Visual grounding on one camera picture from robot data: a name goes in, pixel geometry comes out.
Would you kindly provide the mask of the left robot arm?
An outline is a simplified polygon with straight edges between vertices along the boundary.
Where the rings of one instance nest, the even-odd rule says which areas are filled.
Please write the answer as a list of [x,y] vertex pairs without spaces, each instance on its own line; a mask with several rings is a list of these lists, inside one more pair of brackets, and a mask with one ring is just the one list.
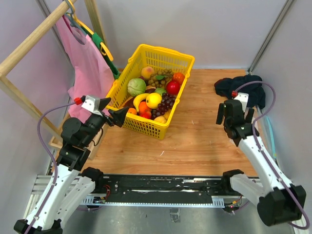
[[81,202],[91,192],[104,188],[103,172],[95,168],[83,169],[90,155],[88,146],[103,126],[122,127],[128,108],[109,110],[104,108],[111,98],[82,96],[74,100],[90,112],[85,122],[76,117],[64,121],[61,138],[62,148],[58,158],[53,158],[54,172],[38,203],[26,219],[17,220],[14,230],[19,234],[61,234]]

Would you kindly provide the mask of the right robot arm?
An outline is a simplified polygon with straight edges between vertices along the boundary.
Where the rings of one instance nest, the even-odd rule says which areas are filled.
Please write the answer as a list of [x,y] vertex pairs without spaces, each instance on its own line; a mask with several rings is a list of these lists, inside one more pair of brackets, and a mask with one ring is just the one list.
[[246,197],[257,208],[258,215],[266,226],[294,222],[307,215],[303,210],[306,191],[295,186],[269,155],[259,132],[252,121],[254,112],[243,111],[242,102],[230,99],[218,107],[216,123],[223,125],[228,138],[248,158],[257,172],[261,185],[251,181],[242,171],[224,172],[221,190],[226,195],[235,192]]

